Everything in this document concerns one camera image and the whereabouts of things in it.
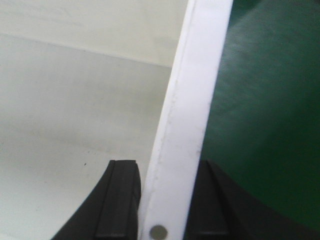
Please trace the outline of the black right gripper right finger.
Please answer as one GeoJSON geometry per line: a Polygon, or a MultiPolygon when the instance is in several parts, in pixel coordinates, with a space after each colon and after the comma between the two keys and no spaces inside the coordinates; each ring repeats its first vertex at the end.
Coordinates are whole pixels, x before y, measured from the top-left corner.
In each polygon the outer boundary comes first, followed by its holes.
{"type": "Polygon", "coordinates": [[[186,240],[318,240],[320,233],[250,195],[218,165],[201,160],[190,203],[186,240]]]}

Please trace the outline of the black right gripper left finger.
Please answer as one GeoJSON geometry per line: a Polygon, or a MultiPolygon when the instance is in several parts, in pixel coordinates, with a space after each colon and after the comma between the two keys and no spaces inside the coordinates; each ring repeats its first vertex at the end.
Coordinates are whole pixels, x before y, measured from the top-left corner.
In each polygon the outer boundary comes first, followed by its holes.
{"type": "Polygon", "coordinates": [[[136,240],[141,178],[135,160],[111,160],[55,240],[136,240]]]}

